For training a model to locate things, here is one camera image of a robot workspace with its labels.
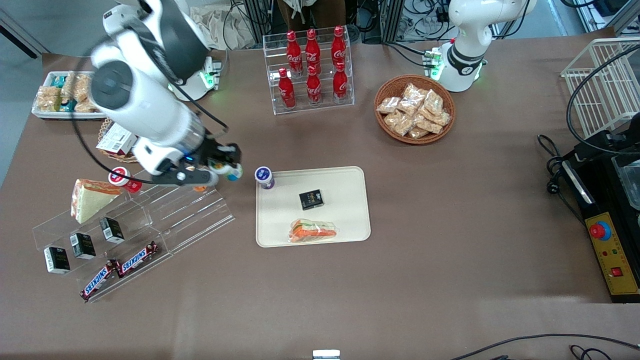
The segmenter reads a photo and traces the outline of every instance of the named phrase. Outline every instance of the acrylic bottle rack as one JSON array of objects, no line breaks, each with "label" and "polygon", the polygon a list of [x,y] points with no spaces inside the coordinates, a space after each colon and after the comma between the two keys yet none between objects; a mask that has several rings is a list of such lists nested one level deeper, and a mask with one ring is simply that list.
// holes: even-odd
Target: acrylic bottle rack
[{"label": "acrylic bottle rack", "polygon": [[[316,29],[316,39],[320,46],[320,67],[322,72],[318,74],[320,84],[322,86],[322,103],[319,106],[311,107],[307,97],[307,61],[305,48],[307,46],[307,32],[296,32],[298,45],[302,50],[303,74],[298,78],[291,76],[289,62],[287,61],[287,35],[275,34],[265,35],[263,37],[264,60],[267,65],[267,80],[269,81],[269,91],[271,92],[271,101],[273,105],[273,113],[275,115],[284,113],[294,113],[297,111],[316,110],[324,108],[332,108],[336,106],[347,106],[355,104],[355,90],[353,88],[353,69],[351,62],[351,44],[349,43],[349,32],[344,30],[344,42],[347,45],[344,57],[344,73],[347,75],[347,99],[342,104],[336,104],[333,101],[333,75],[335,69],[331,60],[331,44],[333,42],[333,28]],[[280,97],[278,89],[278,81],[280,75],[278,69],[287,69],[289,77],[293,82],[293,90],[296,94],[296,107],[287,110]]]}]

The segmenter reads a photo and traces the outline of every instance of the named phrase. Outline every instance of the red emergency stop button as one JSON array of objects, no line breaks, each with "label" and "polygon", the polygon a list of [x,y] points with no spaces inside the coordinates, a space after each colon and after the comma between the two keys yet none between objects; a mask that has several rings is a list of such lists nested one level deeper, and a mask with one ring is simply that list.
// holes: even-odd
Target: red emergency stop button
[{"label": "red emergency stop button", "polygon": [[606,222],[598,221],[589,227],[589,234],[596,239],[606,241],[611,238],[611,228]]}]

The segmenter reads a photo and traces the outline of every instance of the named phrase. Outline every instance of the yellow control panel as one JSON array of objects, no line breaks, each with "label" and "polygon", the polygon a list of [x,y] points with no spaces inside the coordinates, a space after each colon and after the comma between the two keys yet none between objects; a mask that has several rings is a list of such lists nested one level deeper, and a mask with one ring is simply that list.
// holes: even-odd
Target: yellow control panel
[{"label": "yellow control panel", "polygon": [[611,295],[640,293],[609,213],[584,221]]}]

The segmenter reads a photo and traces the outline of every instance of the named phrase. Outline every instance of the floor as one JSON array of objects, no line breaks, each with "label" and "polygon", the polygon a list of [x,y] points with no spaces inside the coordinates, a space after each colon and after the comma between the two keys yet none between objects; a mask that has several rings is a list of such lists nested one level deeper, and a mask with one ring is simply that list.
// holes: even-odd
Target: floor
[{"label": "floor", "polygon": [[[49,0],[1,0],[0,8],[52,52],[78,56],[104,35],[101,15],[114,4],[104,0],[60,0],[55,4]],[[576,35],[583,31],[575,10],[559,0],[538,0],[513,38]],[[13,159],[13,153],[41,80],[40,59],[29,58],[0,37],[0,83],[4,87],[0,92],[0,186],[11,161],[19,161]]]}]

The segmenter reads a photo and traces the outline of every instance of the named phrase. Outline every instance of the wicker basket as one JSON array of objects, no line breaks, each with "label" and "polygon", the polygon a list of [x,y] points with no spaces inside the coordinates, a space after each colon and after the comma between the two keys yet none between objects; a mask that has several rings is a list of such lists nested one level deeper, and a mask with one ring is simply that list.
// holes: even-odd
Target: wicker basket
[{"label": "wicker basket", "polygon": [[[111,119],[107,118],[104,120],[104,122],[100,126],[100,132],[98,133],[98,142],[102,140],[102,137],[104,136],[104,134],[107,133],[107,131],[109,131],[109,128],[111,128],[112,124],[113,124],[113,121]],[[138,160],[136,160],[136,157],[133,156],[133,153],[131,151],[129,151],[129,153],[126,155],[110,154],[102,149],[98,149],[98,151],[100,151],[100,153],[107,156],[108,158],[118,160],[121,163],[137,163],[138,162]]]},{"label": "wicker basket", "polygon": [[[383,114],[376,111],[378,106],[382,103],[382,100],[384,100],[385,98],[393,96],[402,97],[404,88],[408,83],[413,83],[415,86],[425,90],[433,89],[433,91],[435,91],[442,97],[442,108],[446,110],[449,115],[451,115],[451,121],[442,129],[442,132],[440,134],[428,134],[418,139],[412,139],[409,136],[400,136],[388,128],[387,124],[385,123]],[[400,75],[384,83],[376,94],[376,99],[373,102],[373,109],[376,114],[376,119],[378,119],[378,124],[380,125],[380,127],[382,127],[382,130],[386,131],[387,134],[389,134],[392,138],[410,144],[431,143],[439,140],[441,137],[445,136],[449,132],[449,130],[451,130],[451,126],[453,126],[453,122],[456,120],[456,107],[453,103],[453,99],[451,99],[451,95],[449,94],[449,92],[437,81],[421,75]]]}]

